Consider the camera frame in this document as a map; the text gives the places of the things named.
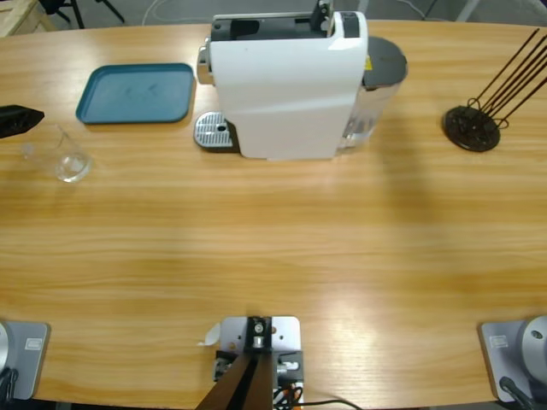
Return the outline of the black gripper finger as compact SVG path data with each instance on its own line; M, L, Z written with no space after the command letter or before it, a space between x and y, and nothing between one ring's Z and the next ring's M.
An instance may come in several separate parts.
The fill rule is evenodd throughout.
M28 132L44 118L44 112L8 105L0 108L0 138L8 138Z

